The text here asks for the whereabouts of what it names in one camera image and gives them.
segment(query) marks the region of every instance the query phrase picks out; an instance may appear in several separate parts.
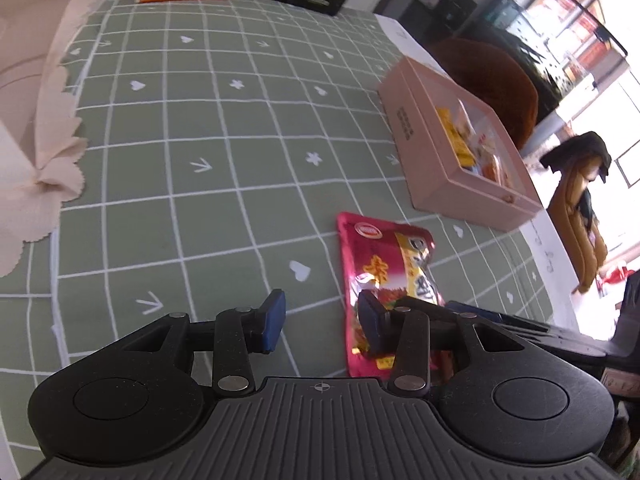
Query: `brown cushion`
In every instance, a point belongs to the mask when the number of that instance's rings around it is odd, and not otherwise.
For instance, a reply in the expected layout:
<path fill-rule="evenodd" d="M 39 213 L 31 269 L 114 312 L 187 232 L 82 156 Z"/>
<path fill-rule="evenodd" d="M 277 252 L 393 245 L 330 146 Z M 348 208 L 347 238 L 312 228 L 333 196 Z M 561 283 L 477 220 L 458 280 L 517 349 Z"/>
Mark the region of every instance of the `brown cushion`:
<path fill-rule="evenodd" d="M 460 38 L 442 41 L 430 53 L 453 81 L 494 109 L 522 149 L 536 126 L 538 92 L 518 63 L 493 45 Z"/>

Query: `brown chair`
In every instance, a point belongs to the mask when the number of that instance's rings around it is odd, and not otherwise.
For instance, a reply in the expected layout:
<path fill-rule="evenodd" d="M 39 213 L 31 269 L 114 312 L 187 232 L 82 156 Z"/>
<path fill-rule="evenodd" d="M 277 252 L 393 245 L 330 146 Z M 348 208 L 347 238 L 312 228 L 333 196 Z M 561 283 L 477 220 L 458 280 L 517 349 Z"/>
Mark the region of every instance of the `brown chair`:
<path fill-rule="evenodd" d="M 602 158 L 590 155 L 576 160 L 562 170 L 560 183 L 547 211 L 578 276 L 577 290 L 584 294 L 591 288 L 596 273 L 607 257 L 607 247 L 593 217 L 590 233 L 587 219 L 578 208 L 587 184 L 599 175 Z"/>
<path fill-rule="evenodd" d="M 493 45 L 461 38 L 442 41 L 429 52 L 453 81 L 494 109 L 522 149 L 536 126 L 538 92 L 518 63 Z"/>

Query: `white heart pattern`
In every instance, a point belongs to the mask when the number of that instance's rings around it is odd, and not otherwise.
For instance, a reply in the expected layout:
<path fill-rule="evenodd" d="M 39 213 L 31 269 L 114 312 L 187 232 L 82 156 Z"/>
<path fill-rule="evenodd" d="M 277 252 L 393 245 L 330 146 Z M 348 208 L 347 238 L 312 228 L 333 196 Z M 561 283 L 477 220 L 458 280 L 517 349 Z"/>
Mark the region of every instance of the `white heart pattern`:
<path fill-rule="evenodd" d="M 309 267 L 297 262 L 296 260 L 291 260 L 289 262 L 289 269 L 293 271 L 293 275 L 299 282 L 306 282 L 309 274 L 311 274 L 311 269 Z"/>
<path fill-rule="evenodd" d="M 142 90 L 146 86 L 144 83 L 141 83 L 140 81 L 131 81 L 129 84 L 131 85 L 131 89 L 134 92 L 137 92 L 138 90 Z"/>

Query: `white star pattern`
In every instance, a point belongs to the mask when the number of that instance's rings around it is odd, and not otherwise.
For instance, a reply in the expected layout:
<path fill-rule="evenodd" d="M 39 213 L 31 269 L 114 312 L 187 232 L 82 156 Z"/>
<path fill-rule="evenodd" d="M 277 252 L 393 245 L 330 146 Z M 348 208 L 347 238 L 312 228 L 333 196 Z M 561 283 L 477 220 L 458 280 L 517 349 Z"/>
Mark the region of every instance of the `white star pattern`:
<path fill-rule="evenodd" d="M 316 168 L 318 166 L 320 166 L 320 163 L 322 162 L 322 159 L 320 158 L 320 155 L 318 155 L 316 152 L 307 152 L 306 153 L 306 159 L 305 159 L 309 164 L 313 164 Z"/>

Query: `snack bag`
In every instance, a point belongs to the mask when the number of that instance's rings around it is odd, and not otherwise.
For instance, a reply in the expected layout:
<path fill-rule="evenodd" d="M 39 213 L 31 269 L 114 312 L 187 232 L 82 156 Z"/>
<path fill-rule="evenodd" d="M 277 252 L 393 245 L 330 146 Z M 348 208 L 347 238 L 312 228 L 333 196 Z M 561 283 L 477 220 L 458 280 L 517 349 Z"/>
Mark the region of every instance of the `snack bag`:
<path fill-rule="evenodd" d="M 466 145 L 465 138 L 460 133 L 459 129 L 454 126 L 451 120 L 451 111 L 448 108 L 437 108 L 438 117 L 444 130 L 449 137 L 449 142 L 453 146 L 453 150 L 456 152 L 458 162 L 463 168 L 472 168 L 476 165 L 476 159 Z"/>
<path fill-rule="evenodd" d="M 474 173 L 493 180 L 499 186 L 511 187 L 509 175 L 497 154 L 498 149 L 495 145 L 494 134 L 492 131 L 476 132 L 469 115 L 466 113 L 465 105 L 460 100 L 458 103 L 456 120 L 453 125 L 473 154 L 476 162 Z"/>
<path fill-rule="evenodd" d="M 346 347 L 352 377 L 389 377 L 393 356 L 370 356 L 358 322 L 358 294 L 372 290 L 385 308 L 403 296 L 442 304 L 426 275 L 435 248 L 426 229 L 353 213 L 338 215 L 346 295 Z"/>

